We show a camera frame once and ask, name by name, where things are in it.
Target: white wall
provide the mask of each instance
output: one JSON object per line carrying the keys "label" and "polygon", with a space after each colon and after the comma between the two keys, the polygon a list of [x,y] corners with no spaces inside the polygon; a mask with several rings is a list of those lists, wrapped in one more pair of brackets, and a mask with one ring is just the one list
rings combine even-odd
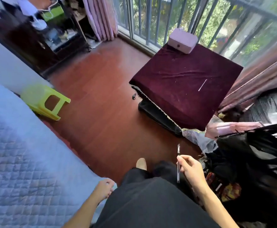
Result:
{"label": "white wall", "polygon": [[21,94],[30,84],[52,85],[0,44],[0,84]]}

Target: pink curtain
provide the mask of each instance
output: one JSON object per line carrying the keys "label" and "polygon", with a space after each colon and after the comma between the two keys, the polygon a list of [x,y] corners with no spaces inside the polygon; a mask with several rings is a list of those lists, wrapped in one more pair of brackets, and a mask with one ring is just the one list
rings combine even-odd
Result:
{"label": "pink curtain", "polygon": [[273,88],[277,88],[277,43],[243,69],[222,101],[219,112],[242,108],[248,100]]}
{"label": "pink curtain", "polygon": [[83,0],[89,23],[99,41],[113,40],[118,25],[112,0]]}

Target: foot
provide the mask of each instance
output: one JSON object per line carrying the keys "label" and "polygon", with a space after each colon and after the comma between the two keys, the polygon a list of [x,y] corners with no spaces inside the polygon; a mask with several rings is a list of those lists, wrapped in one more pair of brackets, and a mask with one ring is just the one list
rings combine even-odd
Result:
{"label": "foot", "polygon": [[136,162],[136,168],[147,170],[147,163],[143,157]]}

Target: white lamp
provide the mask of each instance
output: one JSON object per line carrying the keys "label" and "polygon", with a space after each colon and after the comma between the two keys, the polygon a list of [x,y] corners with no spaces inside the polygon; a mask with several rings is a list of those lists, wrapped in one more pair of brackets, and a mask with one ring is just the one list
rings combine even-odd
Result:
{"label": "white lamp", "polygon": [[43,30],[47,27],[47,23],[42,19],[37,19],[35,14],[38,13],[38,9],[30,3],[28,0],[18,0],[18,5],[23,13],[26,16],[32,16],[34,22],[32,22],[32,26],[37,30]]}

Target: pile of black clothes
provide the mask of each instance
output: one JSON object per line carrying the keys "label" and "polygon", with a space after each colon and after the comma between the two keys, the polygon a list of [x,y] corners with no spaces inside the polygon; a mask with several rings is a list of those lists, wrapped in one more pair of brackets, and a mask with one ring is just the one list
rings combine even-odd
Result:
{"label": "pile of black clothes", "polygon": [[238,183],[240,196],[223,202],[236,222],[277,227],[277,124],[218,138],[206,167],[224,185]]}

